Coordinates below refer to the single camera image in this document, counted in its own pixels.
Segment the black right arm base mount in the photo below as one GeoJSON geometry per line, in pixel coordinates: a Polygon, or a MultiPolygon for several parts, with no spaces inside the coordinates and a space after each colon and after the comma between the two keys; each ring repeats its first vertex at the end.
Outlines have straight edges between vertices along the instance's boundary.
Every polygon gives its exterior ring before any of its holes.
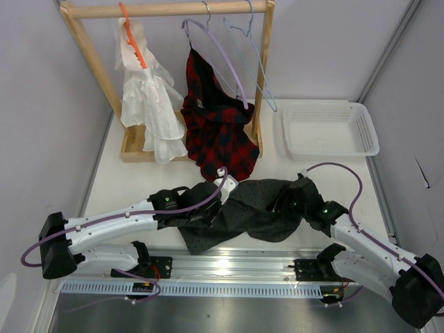
{"type": "Polygon", "coordinates": [[[296,280],[300,282],[344,282],[345,278],[337,275],[331,263],[317,259],[295,259],[290,265],[296,280]]]}

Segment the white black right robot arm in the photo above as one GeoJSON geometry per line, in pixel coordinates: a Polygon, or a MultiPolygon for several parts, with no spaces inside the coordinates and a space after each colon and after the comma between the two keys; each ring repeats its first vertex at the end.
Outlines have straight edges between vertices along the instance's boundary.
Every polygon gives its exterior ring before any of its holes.
{"type": "Polygon", "coordinates": [[[443,271],[429,254],[419,257],[380,238],[357,222],[352,211],[325,201],[312,180],[300,176],[283,187],[275,209],[300,217],[334,244],[318,255],[316,270],[325,280],[337,275],[387,300],[410,326],[422,329],[443,312],[443,271]]]}

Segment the dark grey dotted skirt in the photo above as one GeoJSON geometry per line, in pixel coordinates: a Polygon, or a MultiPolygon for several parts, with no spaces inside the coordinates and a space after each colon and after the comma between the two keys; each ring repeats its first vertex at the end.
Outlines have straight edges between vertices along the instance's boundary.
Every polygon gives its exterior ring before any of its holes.
{"type": "Polygon", "coordinates": [[[178,228],[187,250],[199,255],[225,241],[246,233],[253,239],[277,243],[291,236],[302,218],[276,211],[288,180],[246,180],[237,188],[211,223],[196,222],[178,228]]]}

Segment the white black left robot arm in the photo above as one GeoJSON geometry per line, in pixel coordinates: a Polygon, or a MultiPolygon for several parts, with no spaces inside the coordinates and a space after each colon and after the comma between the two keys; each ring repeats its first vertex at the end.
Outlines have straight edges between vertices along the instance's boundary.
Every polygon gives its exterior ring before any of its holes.
{"type": "Polygon", "coordinates": [[[81,270],[113,277],[126,271],[144,277],[151,268],[144,243],[115,246],[111,240],[192,223],[208,227],[229,193],[221,180],[216,180],[192,188],[163,189],[137,204],[89,218],[66,219],[62,212],[52,213],[39,234],[42,276],[54,280],[81,270]]]}

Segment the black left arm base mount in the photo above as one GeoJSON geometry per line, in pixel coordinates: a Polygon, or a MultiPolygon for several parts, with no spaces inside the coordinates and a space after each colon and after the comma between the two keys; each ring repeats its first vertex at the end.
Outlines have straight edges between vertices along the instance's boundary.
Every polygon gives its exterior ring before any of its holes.
{"type": "Polygon", "coordinates": [[[154,256],[151,258],[149,273],[157,280],[170,279],[173,269],[173,258],[165,256],[154,256]]]}

